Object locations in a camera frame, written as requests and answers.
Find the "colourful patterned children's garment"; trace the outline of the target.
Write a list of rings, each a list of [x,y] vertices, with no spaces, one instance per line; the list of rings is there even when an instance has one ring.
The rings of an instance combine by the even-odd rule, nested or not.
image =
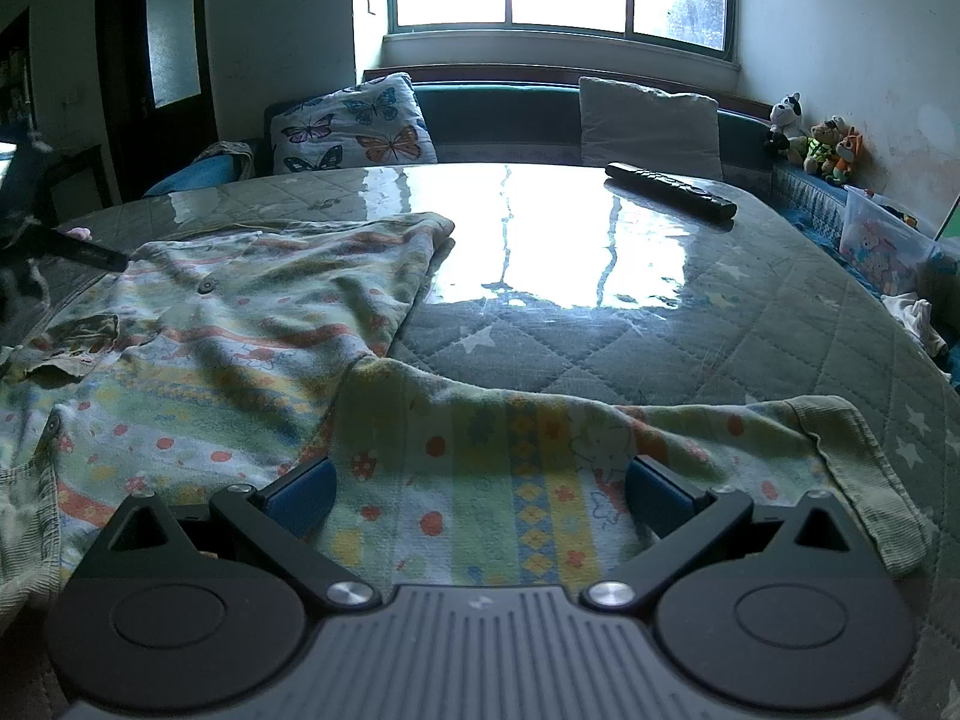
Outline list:
[[[231,231],[142,245],[2,346],[2,613],[50,600],[127,496],[200,504],[330,458],[314,546],[379,585],[578,590],[651,546],[626,465],[786,507],[836,494],[885,569],[928,550],[918,507],[843,398],[608,406],[473,387],[394,359],[451,223]]]

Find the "teal bench sofa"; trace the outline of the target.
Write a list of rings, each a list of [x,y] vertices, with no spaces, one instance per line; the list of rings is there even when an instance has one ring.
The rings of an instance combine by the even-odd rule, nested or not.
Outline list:
[[[423,85],[438,163],[171,192],[171,226],[434,211],[449,252],[392,345],[423,371],[622,403],[835,394],[952,401],[885,307],[766,201],[761,128],[719,119],[729,226],[628,195],[579,161],[579,99]]]

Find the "orange plush toy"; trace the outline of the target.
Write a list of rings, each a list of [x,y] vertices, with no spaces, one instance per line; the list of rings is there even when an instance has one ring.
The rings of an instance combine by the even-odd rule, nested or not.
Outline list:
[[[851,127],[844,135],[843,140],[836,145],[836,163],[827,181],[833,185],[844,185],[850,182],[857,161],[861,160],[864,138],[856,127]]]

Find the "dark door with glass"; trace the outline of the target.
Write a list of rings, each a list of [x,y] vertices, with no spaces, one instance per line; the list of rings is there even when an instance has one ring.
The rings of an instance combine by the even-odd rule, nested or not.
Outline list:
[[[205,0],[94,0],[107,146],[122,200],[217,139]]]

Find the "quilted green star tablecloth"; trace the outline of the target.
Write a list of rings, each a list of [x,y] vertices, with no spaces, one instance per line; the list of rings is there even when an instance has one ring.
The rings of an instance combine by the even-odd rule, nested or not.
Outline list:
[[[130,250],[228,224],[434,211],[454,234],[392,344],[423,371],[626,405],[847,398],[928,530],[923,566],[903,582],[919,642],[896,708],[955,717],[957,394],[828,255],[754,195],[736,204],[719,227],[589,167],[446,164],[265,177],[113,206],[85,224]]]

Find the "blue cushion at bench end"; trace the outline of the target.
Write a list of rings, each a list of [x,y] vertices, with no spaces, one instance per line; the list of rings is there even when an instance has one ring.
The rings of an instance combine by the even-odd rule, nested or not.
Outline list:
[[[187,192],[236,182],[249,164],[251,161],[240,154],[220,153],[206,156],[203,160],[195,161],[181,171],[156,182],[145,192],[145,197],[161,197],[166,193]]]

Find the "small pink toy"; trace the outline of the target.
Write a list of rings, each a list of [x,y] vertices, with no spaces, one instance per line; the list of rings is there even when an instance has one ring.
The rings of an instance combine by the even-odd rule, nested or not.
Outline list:
[[[72,227],[67,231],[67,234],[73,239],[78,239],[78,241],[89,242],[93,239],[93,232],[89,231],[87,227]]]

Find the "plain grey cushion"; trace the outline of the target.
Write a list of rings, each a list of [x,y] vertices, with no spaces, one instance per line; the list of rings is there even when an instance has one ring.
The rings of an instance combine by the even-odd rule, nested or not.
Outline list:
[[[581,160],[720,181],[718,101],[581,76]]]

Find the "black and white plush toy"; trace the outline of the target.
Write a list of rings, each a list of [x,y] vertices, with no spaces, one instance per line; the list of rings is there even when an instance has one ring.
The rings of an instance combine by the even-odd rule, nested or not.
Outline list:
[[[807,154],[809,138],[802,130],[800,94],[784,96],[770,110],[770,126],[763,140],[763,151],[771,161],[786,160],[800,166]]]

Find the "black remote control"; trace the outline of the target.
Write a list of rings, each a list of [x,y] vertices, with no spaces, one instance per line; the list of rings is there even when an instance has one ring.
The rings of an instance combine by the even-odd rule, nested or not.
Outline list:
[[[713,223],[727,223],[737,215],[737,205],[731,200],[677,177],[626,163],[608,164],[605,175],[617,187]]]

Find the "green and brown plush toy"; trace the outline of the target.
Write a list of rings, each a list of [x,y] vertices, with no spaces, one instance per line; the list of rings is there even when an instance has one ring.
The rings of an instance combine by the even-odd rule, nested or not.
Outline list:
[[[850,132],[850,127],[846,125],[843,117],[832,115],[825,121],[818,122],[811,128],[809,138],[807,138],[807,153],[805,153],[804,171],[809,176],[825,177],[833,171],[838,153],[836,147],[841,143]]]

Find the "clear plastic storage box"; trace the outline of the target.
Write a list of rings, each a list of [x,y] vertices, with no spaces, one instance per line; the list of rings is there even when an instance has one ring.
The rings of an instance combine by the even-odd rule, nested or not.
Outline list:
[[[934,242],[890,213],[882,195],[846,185],[839,253],[882,294],[918,291]]]

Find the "butterfly print pillow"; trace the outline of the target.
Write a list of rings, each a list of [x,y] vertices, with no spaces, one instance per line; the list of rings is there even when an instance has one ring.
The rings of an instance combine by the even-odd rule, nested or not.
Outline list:
[[[270,143],[275,174],[438,163],[412,78],[403,71],[274,115]]]

